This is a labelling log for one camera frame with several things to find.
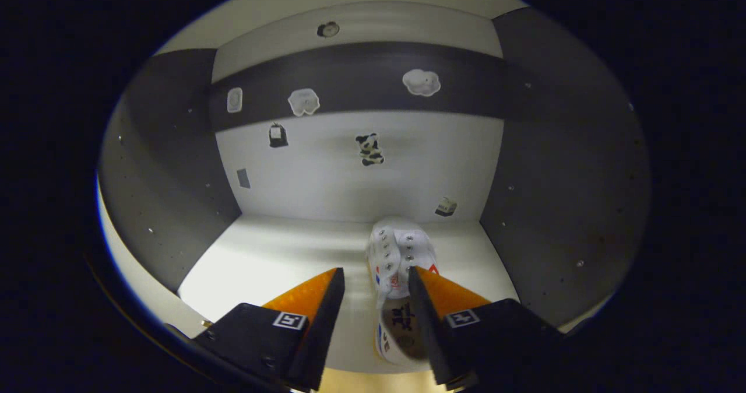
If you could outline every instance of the panda sticker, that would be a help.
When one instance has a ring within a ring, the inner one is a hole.
[[[365,167],[383,163],[383,154],[378,146],[378,134],[360,135],[355,141],[360,146],[360,157],[363,157]]]

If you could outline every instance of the sticker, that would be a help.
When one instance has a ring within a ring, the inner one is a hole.
[[[239,87],[228,91],[227,109],[228,113],[237,113],[243,107],[243,90]]]
[[[430,97],[440,90],[438,74],[422,69],[412,69],[402,77],[407,90],[415,96]]]
[[[455,201],[443,197],[443,199],[440,199],[440,203],[438,204],[435,213],[441,217],[450,217],[455,212],[457,206],[458,204]]]
[[[246,169],[242,168],[241,170],[238,170],[236,173],[238,174],[238,184],[242,188],[251,189],[251,184],[248,182],[248,174],[246,173]]]
[[[360,157],[363,157],[365,167],[371,164],[383,163],[383,152],[378,146],[378,134],[360,135],[355,138],[357,145],[360,147]]]
[[[480,319],[472,310],[457,311],[456,313],[446,314],[445,319],[448,324],[456,329],[458,327],[469,326],[470,324],[479,323]]]
[[[339,25],[330,21],[326,24],[321,24],[316,30],[316,35],[319,37],[334,37],[339,32]]]
[[[275,319],[272,326],[283,327],[285,329],[301,330],[306,322],[306,316],[303,314],[285,313],[283,311]]]
[[[285,132],[285,128],[282,125],[276,122],[269,127],[269,146],[271,148],[287,146],[287,132]]]
[[[287,101],[290,103],[290,108],[293,109],[293,114],[298,117],[303,116],[304,113],[314,114],[316,109],[321,106],[319,96],[310,88],[293,91]]]

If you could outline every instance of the gray wall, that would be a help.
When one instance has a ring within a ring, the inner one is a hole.
[[[149,59],[115,108],[99,159],[114,228],[172,292],[240,214],[207,114],[214,57],[183,50]]]
[[[505,121],[480,222],[524,305],[559,326],[631,265],[650,202],[647,151],[623,88],[582,42],[533,8],[493,23],[530,88]]]

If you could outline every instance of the cloud sticker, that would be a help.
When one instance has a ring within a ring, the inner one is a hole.
[[[321,106],[319,96],[310,88],[293,91],[287,101],[290,103],[290,108],[293,109],[293,114],[299,117],[303,116],[304,113],[314,114],[316,109]]]
[[[241,111],[243,106],[243,90],[240,87],[231,88],[228,91],[227,109],[228,113]]]
[[[415,96],[430,97],[440,90],[438,74],[432,71],[412,69],[412,71],[404,74],[402,82],[407,86],[407,90]]]

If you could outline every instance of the orange finger pad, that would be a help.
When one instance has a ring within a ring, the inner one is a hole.
[[[482,295],[475,294],[471,290],[459,286],[456,282],[445,279],[436,273],[428,272],[420,266],[417,267],[417,273],[419,273],[432,305],[438,313],[438,318],[441,320],[445,314],[492,303]]]
[[[280,297],[266,303],[263,307],[270,310],[285,311],[286,313],[303,314],[308,317],[309,324],[314,323],[316,311],[319,310],[336,269],[333,268],[312,277],[280,295]]]

